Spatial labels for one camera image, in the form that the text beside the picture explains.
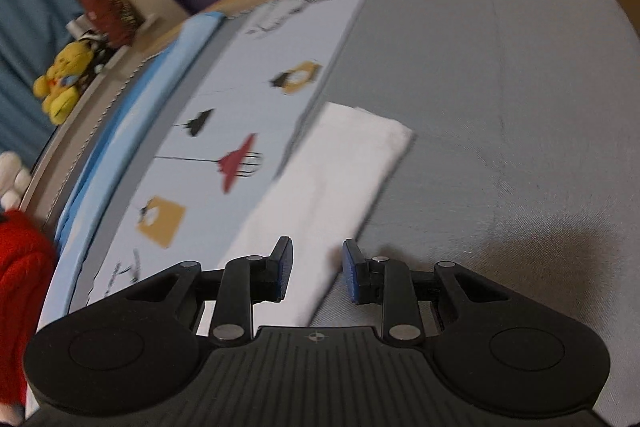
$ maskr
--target red pillow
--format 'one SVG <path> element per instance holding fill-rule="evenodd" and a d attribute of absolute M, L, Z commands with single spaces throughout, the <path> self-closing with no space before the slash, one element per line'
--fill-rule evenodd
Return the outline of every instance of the red pillow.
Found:
<path fill-rule="evenodd" d="M 130 46 L 143 20 L 129 0 L 80 0 L 95 28 L 113 48 Z"/>
<path fill-rule="evenodd" d="M 19 210 L 0 214 L 0 403 L 24 405 L 22 355 L 53 275 L 51 242 Z"/>

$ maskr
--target white towel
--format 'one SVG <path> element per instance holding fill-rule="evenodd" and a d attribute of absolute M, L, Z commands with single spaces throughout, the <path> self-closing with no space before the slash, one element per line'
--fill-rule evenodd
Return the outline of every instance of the white towel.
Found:
<path fill-rule="evenodd" d="M 236 257 L 268 255 L 281 235 L 293 241 L 293 270 L 283 302 L 254 306 L 254 325 L 309 324 L 380 186 L 411 140 L 395 120 L 327 103 L 281 177 L 244 222 L 219 268 Z M 213 306 L 199 333 L 206 335 Z"/>

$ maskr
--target white plush toy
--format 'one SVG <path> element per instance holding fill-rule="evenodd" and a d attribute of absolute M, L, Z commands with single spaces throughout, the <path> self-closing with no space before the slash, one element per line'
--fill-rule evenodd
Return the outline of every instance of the white plush toy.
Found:
<path fill-rule="evenodd" d="M 0 154 L 0 206 L 13 210 L 20 206 L 22 197 L 31 183 L 29 171 L 15 152 Z"/>

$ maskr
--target gray bed sheet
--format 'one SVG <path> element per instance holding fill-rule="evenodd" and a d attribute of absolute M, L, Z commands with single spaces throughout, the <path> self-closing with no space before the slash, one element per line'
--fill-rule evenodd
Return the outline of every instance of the gray bed sheet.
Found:
<path fill-rule="evenodd" d="M 200 78 L 213 39 L 111 201 L 78 282 L 84 304 L 130 194 Z M 322 102 L 416 139 L 358 241 L 412 268 L 450 259 L 594 328 L 611 354 L 596 409 L 640 421 L 640 44 L 615 0 L 367 0 Z M 342 276 L 314 325 L 376 325 Z"/>

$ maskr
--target pillow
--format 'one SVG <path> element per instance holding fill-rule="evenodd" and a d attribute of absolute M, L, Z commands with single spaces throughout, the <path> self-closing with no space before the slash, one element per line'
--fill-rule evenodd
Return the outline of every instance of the pillow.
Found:
<path fill-rule="evenodd" d="M 100 32 L 109 37 L 113 48 L 130 46 L 136 30 L 142 24 L 129 0 L 80 0 L 91 23 Z"/>

